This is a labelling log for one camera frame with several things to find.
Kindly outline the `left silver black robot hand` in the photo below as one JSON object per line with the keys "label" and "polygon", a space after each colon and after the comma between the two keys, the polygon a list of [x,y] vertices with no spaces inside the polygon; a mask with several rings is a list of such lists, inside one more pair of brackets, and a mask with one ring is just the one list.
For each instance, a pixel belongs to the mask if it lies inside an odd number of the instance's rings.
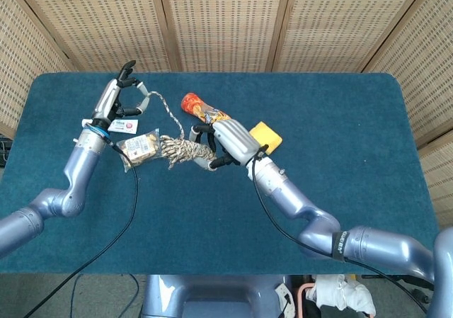
{"label": "left silver black robot hand", "polygon": [[[104,88],[91,116],[94,127],[108,131],[115,119],[141,115],[147,109],[151,94],[142,81],[130,76],[135,64],[135,60],[125,63],[118,75]],[[144,99],[134,108],[124,108],[120,102],[120,92],[131,86],[139,90]]]}

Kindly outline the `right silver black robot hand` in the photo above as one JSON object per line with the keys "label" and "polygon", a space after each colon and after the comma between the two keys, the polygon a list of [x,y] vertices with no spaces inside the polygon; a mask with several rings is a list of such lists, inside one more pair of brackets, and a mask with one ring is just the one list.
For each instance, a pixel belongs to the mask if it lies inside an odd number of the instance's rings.
{"label": "right silver black robot hand", "polygon": [[208,150],[214,156],[196,157],[195,162],[208,171],[215,171],[230,164],[245,166],[255,157],[261,158],[267,149],[266,144],[261,146],[249,131],[234,119],[194,125],[190,129],[189,140],[199,144],[204,133],[208,136]]}

